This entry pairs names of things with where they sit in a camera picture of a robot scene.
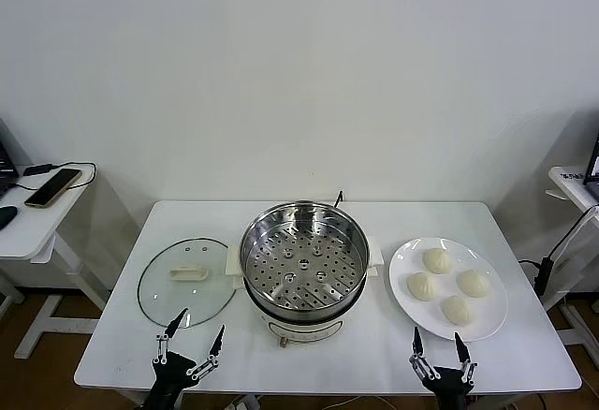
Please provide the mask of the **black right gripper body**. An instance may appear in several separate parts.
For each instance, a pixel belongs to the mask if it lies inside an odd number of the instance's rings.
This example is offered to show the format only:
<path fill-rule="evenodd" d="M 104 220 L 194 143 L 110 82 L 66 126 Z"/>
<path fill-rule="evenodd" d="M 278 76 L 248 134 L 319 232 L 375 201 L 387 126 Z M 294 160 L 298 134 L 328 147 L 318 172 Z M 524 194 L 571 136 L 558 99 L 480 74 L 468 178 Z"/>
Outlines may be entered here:
<path fill-rule="evenodd" d="M 462 380 L 462 371 L 458 369 L 438 367 L 439 378 L 430 379 L 425 376 L 422 385 L 431 391 L 440 410 L 465 410 L 466 396 L 474 389 L 475 382 L 472 378 Z"/>

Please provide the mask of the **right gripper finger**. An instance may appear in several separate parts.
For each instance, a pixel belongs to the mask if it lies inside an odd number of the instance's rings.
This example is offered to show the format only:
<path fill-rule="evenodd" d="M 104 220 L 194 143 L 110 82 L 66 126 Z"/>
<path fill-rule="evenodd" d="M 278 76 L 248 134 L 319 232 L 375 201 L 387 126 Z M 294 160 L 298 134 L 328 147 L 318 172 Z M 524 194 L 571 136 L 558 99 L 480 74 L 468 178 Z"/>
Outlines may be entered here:
<path fill-rule="evenodd" d="M 460 367 L 454 371 L 454 374 L 459 378 L 462 384 L 473 387 L 475 385 L 474 373 L 478 364 L 472 361 L 468 347 L 457 332 L 454 333 L 454 338 L 460 361 Z"/>
<path fill-rule="evenodd" d="M 424 381 L 425 379 L 431 381 L 440 379 L 441 375 L 436 371 L 435 367 L 428 362 L 424 355 L 423 343 L 418 327 L 414 327 L 412 349 L 413 352 L 409 358 L 409 362 L 416 373 L 416 376 L 421 381 Z"/>

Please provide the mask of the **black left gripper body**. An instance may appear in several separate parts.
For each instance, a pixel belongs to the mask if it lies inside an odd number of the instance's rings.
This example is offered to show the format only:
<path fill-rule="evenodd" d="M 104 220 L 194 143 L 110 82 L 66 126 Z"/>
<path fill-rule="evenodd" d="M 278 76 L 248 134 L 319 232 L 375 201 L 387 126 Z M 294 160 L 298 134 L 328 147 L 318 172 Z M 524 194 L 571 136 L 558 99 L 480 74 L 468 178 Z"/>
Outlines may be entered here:
<path fill-rule="evenodd" d="M 197 381 L 187 374 L 197 364 L 180 354 L 168 351 L 165 364 L 158 361 L 153 365 L 155 380 L 149 395 L 142 404 L 143 409 L 171 410 L 182 391 L 194 387 Z"/>

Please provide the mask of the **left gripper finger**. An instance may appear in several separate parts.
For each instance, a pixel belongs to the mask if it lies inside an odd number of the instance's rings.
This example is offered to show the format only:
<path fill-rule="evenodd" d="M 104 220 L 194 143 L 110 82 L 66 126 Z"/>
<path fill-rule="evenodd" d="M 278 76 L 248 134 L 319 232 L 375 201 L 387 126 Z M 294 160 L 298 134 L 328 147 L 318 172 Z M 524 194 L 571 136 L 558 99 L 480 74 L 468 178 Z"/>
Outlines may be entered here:
<path fill-rule="evenodd" d="M 204 378 L 209 373 L 211 373 L 212 371 L 214 371 L 215 369 L 218 368 L 218 366 L 219 366 L 218 357 L 219 357 L 220 351 L 222 349 L 225 329 L 226 329 L 225 325 L 223 325 L 220 328 L 218 335 L 214 339 L 212 347 L 209 351 L 208 357 L 206 357 L 203 362 L 199 363 L 197 366 L 189 369 L 186 372 L 186 375 L 192 381 L 200 381 L 202 378 Z"/>
<path fill-rule="evenodd" d="M 179 314 L 168 323 L 164 332 L 156 335 L 157 350 L 156 356 L 153 358 L 153 364 L 166 364 L 168 362 L 167 352 L 169 341 L 173 338 L 187 312 L 188 309 L 183 308 Z"/>

